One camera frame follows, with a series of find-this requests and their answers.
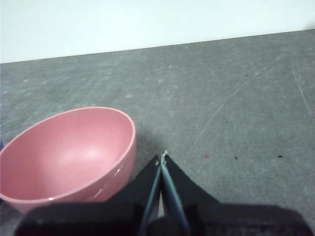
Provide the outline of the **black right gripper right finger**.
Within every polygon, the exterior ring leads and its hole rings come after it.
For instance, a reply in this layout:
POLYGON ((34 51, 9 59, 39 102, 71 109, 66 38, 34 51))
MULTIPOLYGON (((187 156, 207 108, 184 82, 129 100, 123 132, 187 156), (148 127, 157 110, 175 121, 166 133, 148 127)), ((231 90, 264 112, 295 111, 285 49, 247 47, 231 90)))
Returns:
POLYGON ((309 236, 296 211, 273 205, 223 204, 169 157, 160 158, 168 214, 190 236, 309 236))

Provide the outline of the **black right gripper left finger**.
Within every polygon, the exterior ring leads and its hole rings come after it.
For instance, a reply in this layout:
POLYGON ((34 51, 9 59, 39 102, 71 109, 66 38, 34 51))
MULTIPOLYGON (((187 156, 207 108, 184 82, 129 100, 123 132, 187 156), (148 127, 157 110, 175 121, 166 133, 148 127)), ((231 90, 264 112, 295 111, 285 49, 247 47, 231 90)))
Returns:
POLYGON ((158 216, 159 161, 155 155, 136 178, 105 202, 68 202, 27 213, 17 236, 136 236, 158 216))

